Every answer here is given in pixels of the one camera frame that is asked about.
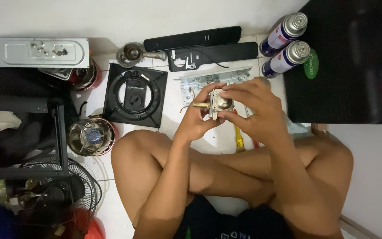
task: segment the white tile floor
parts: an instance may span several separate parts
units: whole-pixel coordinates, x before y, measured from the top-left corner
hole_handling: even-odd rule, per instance
[[[265,38],[265,35],[257,36],[246,36],[242,37],[240,42],[250,42],[257,41],[258,44]],[[75,102],[75,106],[79,108],[83,101],[88,101],[88,104],[84,106],[81,117],[86,117],[92,114],[102,113],[104,106],[104,97],[107,86],[108,79],[108,69],[109,63],[116,63],[115,54],[102,55],[93,58],[103,72],[103,83],[96,89],[90,92],[72,93],[72,97]],[[260,67],[267,61],[268,58],[260,57],[254,60],[244,60],[236,62],[224,62],[222,65],[229,66],[231,69],[240,68],[244,66],[252,66],[250,70],[250,78],[257,77],[261,75]],[[169,72],[167,67],[167,61],[163,62],[161,60],[154,60],[147,58],[144,62],[141,62],[137,66],[153,68],[160,71],[168,72],[168,80],[166,87],[166,95],[164,99],[164,106],[162,112],[162,122],[161,127],[149,128],[136,125],[128,125],[115,123],[118,127],[120,134],[123,136],[128,132],[137,129],[148,129],[152,131],[159,130],[161,133],[165,133],[170,138],[173,137],[185,110],[180,114],[179,110],[182,108],[182,97],[180,93],[179,81],[175,80],[183,75],[191,75],[202,73],[202,72],[213,72],[220,71],[223,68],[217,66],[216,64],[202,65],[198,70],[193,72],[183,71],[183,72]],[[287,105],[285,101],[285,90],[284,81],[282,76],[275,79],[271,79],[271,89],[273,93],[280,97],[283,103],[283,110],[286,112]],[[238,114],[245,116],[245,110],[241,103],[236,103],[236,108]],[[251,138],[247,134],[242,133],[244,138],[244,146],[246,149],[252,149]],[[226,122],[220,127],[210,130],[205,134],[205,136],[191,144],[194,149],[197,149],[203,153],[211,154],[230,154],[234,153],[236,150],[235,143],[235,130],[231,123]],[[69,153],[69,156],[75,160],[81,162],[99,181],[101,187],[103,188],[103,198],[101,203],[98,205],[96,217],[101,221],[103,225],[103,230],[105,232],[107,239],[117,239],[117,238],[132,238],[134,229],[132,224],[126,214],[126,211],[122,205],[119,195],[116,190],[114,175],[112,166],[110,163],[110,153],[100,156],[100,157],[81,157]],[[214,204],[215,208],[226,214],[236,215],[240,211],[247,208],[248,204],[240,199],[232,198],[219,198],[219,197],[209,197],[209,200]]]

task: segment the black cloth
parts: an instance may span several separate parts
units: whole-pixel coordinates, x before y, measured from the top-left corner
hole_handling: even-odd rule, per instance
[[[203,196],[185,208],[174,239],[293,239],[284,217],[266,204],[237,217],[218,213]]]

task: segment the black stove panel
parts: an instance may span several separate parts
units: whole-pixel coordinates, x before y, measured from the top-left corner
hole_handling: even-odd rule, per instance
[[[167,72],[141,67],[124,68],[111,63],[103,116],[113,122],[160,128]],[[125,98],[119,101],[120,87],[126,84]],[[145,106],[146,91],[151,98]]]

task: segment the black metal frame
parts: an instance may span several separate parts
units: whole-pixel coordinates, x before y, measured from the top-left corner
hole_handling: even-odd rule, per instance
[[[22,111],[51,114],[56,131],[56,157],[61,170],[47,168],[0,168],[0,179],[40,177],[67,177],[68,157],[64,123],[64,105],[61,99],[0,95],[0,111]]]

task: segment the metal bracket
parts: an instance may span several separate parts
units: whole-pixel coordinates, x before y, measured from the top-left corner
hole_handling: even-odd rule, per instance
[[[180,77],[179,79],[181,80],[180,86],[183,104],[188,106],[193,101],[192,90],[194,91],[195,96],[197,96],[203,87],[213,82],[222,82],[230,85],[248,80],[248,77],[250,77],[249,71],[251,68],[251,66],[247,66],[213,73]]]

